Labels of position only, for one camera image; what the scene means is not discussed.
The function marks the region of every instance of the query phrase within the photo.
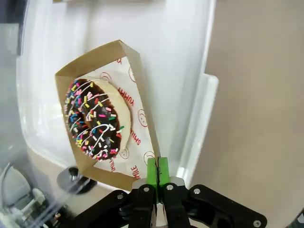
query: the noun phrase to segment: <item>metal bolt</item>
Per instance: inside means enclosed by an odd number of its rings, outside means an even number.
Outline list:
[[[172,190],[173,189],[173,185],[167,185],[167,190]]]
[[[259,220],[255,220],[254,222],[253,222],[253,226],[254,227],[260,227],[262,225],[262,223],[261,223],[261,221],[259,221]]]
[[[195,189],[193,190],[194,194],[200,194],[200,190],[199,189]]]

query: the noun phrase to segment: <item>donut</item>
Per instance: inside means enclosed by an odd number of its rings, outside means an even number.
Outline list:
[[[64,115],[76,145],[91,158],[111,159],[125,148],[130,111],[108,82],[89,76],[76,79],[67,91]]]

